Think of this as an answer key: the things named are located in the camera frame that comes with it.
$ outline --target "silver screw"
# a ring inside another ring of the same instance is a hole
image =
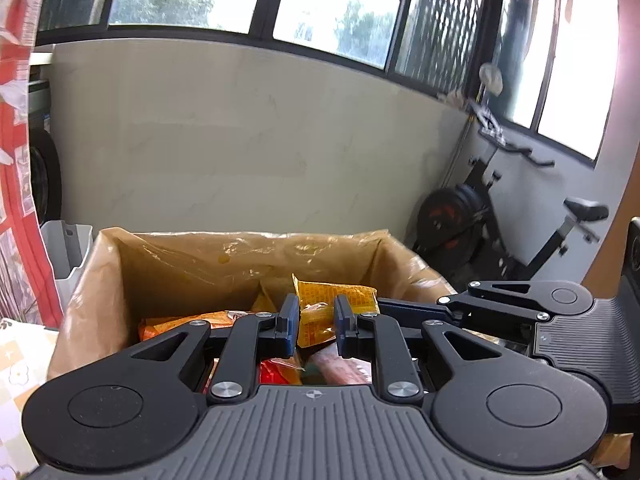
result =
[[[408,381],[391,383],[386,390],[394,397],[413,397],[420,392],[418,386]]]
[[[222,381],[211,387],[211,393],[216,397],[223,397],[225,399],[237,397],[242,393],[242,386],[233,381]]]

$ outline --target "black window frame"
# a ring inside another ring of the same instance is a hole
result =
[[[389,82],[421,92],[430,97],[437,98],[441,95],[440,89],[396,72],[396,62],[398,60],[402,38],[404,37],[404,30],[408,20],[411,1],[412,0],[399,0],[396,22],[394,23],[394,29],[384,68],[378,68],[361,61],[350,59],[339,54],[318,50],[309,46],[274,39],[273,29],[281,0],[256,0],[249,31],[246,34],[216,30],[213,28],[198,28],[178,25],[110,25],[109,16],[111,13],[111,7],[113,6],[113,0],[104,0],[100,13],[100,21],[97,24],[38,31],[36,35],[36,46],[55,43],[69,43],[74,41],[121,38],[164,38],[238,44],[274,50],[276,52],[284,52],[287,54],[308,57],[336,64],[388,80]],[[478,28],[476,31],[476,38],[474,40],[475,43],[472,49],[472,57],[469,62],[466,83],[463,88],[465,95],[473,99],[478,96],[481,85],[479,80],[480,66],[483,63],[493,61],[495,45],[500,27],[500,17],[502,15],[502,3],[503,0],[482,0],[481,9],[478,15]],[[620,15],[620,0],[618,0],[618,14]],[[604,132],[600,139],[598,155],[593,160],[577,150],[569,148],[561,142],[546,137],[538,132],[546,97],[548,95],[556,47],[558,45],[558,31],[559,24],[554,23],[552,39],[546,61],[545,74],[531,127],[527,128],[514,123],[513,121],[510,121],[505,117],[501,117],[498,114],[497,118],[501,124],[508,129],[532,137],[533,139],[536,139],[561,153],[565,153],[575,158],[582,164],[589,166],[590,168],[594,168],[596,166],[598,156],[600,155],[600,150],[602,149],[602,143],[609,123],[609,115],[607,115]]]
[[[513,130],[517,133],[524,134],[532,139],[538,140],[547,146],[558,150],[558,152],[564,153],[565,155],[569,155],[581,164],[587,166],[588,168],[594,169],[598,162],[598,158],[600,156],[600,152],[602,150],[602,144],[604,142],[604,137],[607,133],[607,127],[609,126],[609,117],[611,114],[611,105],[613,102],[613,93],[615,92],[615,84],[614,89],[611,93],[611,101],[609,103],[609,111],[607,113],[607,118],[605,120],[604,130],[602,132],[602,136],[600,137],[600,145],[598,147],[598,153],[594,159],[588,157],[587,155],[570,148],[569,146],[559,142],[555,139],[551,139],[543,134],[539,133],[538,128],[540,127],[540,121],[542,120],[542,113],[544,112],[546,98],[548,96],[549,85],[551,83],[551,75],[553,72],[554,63],[556,62],[556,49],[558,47],[558,33],[559,33],[560,25],[559,23],[553,24],[553,28],[551,31],[551,41],[549,43],[549,52],[546,58],[546,67],[545,74],[542,79],[542,85],[540,87],[540,93],[538,95],[538,102],[536,103],[536,110],[534,112],[533,118],[531,120],[531,126],[527,128],[526,126],[522,126],[521,124],[514,123],[511,120],[508,120],[506,117],[501,114],[495,114],[496,118],[500,122],[502,126],[507,127],[510,130]],[[618,30],[620,30],[620,0],[618,0]],[[492,56],[495,49],[495,44],[497,42],[497,29],[494,36],[484,37],[483,38],[486,43],[482,44],[479,49],[484,52],[491,52],[490,58],[485,59],[486,62],[492,62]],[[620,37],[618,37],[618,60],[620,60]],[[475,80],[472,82],[474,85],[473,88],[479,88],[480,81],[478,70],[475,70],[473,74],[476,76]],[[616,79],[618,77],[618,64],[616,64]]]

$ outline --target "wall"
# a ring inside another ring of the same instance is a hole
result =
[[[640,0],[620,0],[620,54],[609,123],[596,167],[588,168],[541,142],[512,131],[506,137],[533,147],[537,158],[556,160],[553,170],[538,170],[521,158],[498,154],[492,168],[503,179],[492,189],[494,205],[508,248],[528,262],[551,233],[560,226],[566,210],[562,201],[578,196],[609,205],[607,222],[594,224],[594,231],[607,233],[629,180],[640,141]],[[471,155],[481,155],[484,140],[470,136],[456,165],[456,177],[464,178]],[[598,251],[572,232],[569,252],[554,256],[536,275],[537,279],[580,282]]]
[[[374,76],[232,44],[60,44],[63,217],[132,231],[404,237],[464,115]]]

